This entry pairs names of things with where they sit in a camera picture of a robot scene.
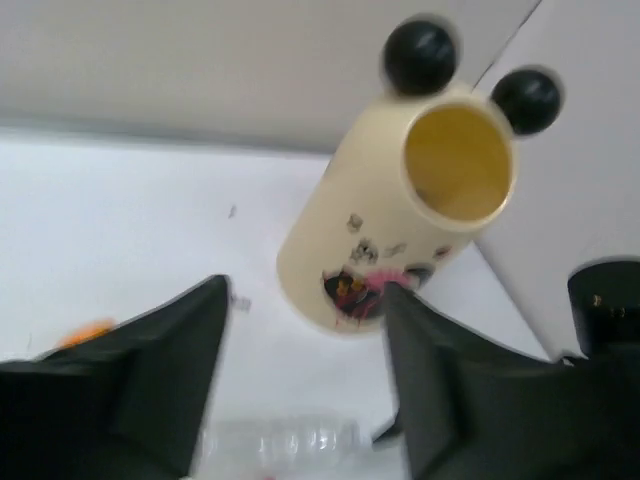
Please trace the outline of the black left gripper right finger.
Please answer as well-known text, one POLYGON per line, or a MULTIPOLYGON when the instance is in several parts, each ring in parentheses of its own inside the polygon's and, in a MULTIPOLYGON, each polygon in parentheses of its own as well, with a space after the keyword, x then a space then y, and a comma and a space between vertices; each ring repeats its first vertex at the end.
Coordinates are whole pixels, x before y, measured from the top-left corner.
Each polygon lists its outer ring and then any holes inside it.
POLYGON ((549 362, 385 289, 385 326, 412 479, 635 479, 639 346, 606 340, 549 362))

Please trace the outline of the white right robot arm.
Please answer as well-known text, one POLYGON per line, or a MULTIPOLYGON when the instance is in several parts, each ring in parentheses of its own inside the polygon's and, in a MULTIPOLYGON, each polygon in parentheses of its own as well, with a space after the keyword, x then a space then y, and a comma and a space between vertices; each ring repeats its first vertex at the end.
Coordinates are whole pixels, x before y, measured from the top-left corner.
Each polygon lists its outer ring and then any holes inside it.
POLYGON ((581 265, 567 291, 580 354, 562 363, 576 366, 593 357, 612 358, 639 372, 639 259, 609 257, 581 265))

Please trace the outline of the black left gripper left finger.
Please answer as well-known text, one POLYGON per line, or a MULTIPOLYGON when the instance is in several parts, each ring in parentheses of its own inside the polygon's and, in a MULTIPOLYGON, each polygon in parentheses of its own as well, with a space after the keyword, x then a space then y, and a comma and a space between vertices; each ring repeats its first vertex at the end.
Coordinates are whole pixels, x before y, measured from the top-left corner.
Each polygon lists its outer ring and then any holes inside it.
POLYGON ((2 477, 189 477, 229 303, 215 275, 101 336, 4 361, 2 477))

